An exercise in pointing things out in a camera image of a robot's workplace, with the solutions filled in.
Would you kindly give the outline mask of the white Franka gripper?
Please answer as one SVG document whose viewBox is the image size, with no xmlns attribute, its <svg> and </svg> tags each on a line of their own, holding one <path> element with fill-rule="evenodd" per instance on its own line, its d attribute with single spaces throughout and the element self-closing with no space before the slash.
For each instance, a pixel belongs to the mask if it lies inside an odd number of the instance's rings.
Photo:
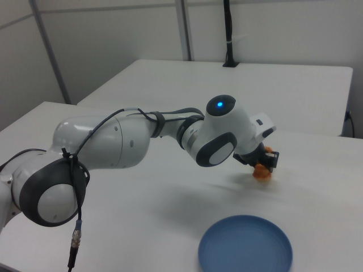
<svg viewBox="0 0 363 272">
<path fill-rule="evenodd" d="M 265 114 L 258 113 L 249 117 L 248 129 L 243 142 L 243 155 L 233 153 L 233 158 L 244 165 L 255 167 L 256 159 L 253 155 L 248 155 L 254 152 L 263 141 L 276 130 L 276 125 Z M 280 153 L 271 151 L 265 153 L 265 167 L 270 173 L 277 167 Z"/>
</svg>

